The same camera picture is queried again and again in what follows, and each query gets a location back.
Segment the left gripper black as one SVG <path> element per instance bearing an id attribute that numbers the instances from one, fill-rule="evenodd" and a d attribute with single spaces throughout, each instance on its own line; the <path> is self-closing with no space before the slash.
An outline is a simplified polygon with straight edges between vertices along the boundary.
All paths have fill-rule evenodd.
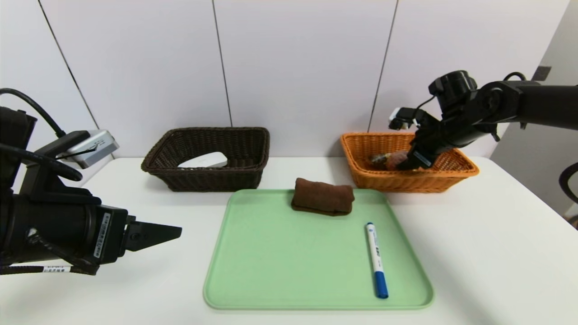
<path id="1" fill-rule="evenodd" d="M 43 194 L 35 199 L 15 194 L 13 264 L 57 259 L 40 243 L 28 241 L 32 228 L 46 242 L 91 264 L 114 263 L 124 251 L 140 251 L 182 235 L 182 227 L 140 222 L 136 216 L 128 216 L 127 210 L 105 206 L 90 194 Z"/>

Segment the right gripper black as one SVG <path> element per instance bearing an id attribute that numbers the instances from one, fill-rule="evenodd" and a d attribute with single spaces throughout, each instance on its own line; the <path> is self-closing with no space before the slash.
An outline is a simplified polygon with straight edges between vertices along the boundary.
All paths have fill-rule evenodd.
<path id="1" fill-rule="evenodd" d="M 431 168 L 440 155 L 452 150 L 452 146 L 442 134 L 441 127 L 440 122 L 421 124 L 410 143 L 411 148 L 406 159 L 397 164 L 397 170 L 409 171 L 419 167 Z"/>

